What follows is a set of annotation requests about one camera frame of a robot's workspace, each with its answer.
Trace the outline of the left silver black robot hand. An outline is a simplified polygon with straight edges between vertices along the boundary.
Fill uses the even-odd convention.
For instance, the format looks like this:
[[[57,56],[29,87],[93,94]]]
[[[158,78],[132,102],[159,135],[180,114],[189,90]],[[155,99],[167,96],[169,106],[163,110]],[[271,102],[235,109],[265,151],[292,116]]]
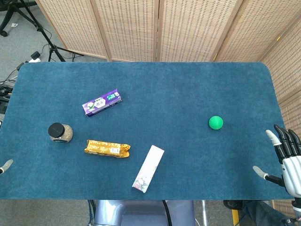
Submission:
[[[10,159],[8,160],[3,166],[0,167],[0,174],[3,174],[5,171],[7,171],[10,166],[12,165],[13,163],[13,160]]]

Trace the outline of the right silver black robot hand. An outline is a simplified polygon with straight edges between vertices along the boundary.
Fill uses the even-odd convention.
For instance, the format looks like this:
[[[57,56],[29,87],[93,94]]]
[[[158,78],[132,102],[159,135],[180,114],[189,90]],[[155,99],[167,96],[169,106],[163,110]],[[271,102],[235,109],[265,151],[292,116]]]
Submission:
[[[259,167],[253,166],[255,173],[264,180],[282,186],[294,198],[301,197],[301,139],[291,129],[286,130],[278,125],[274,125],[276,136],[271,130],[266,130],[266,134],[271,140],[280,167],[282,177],[276,177],[263,172]]]

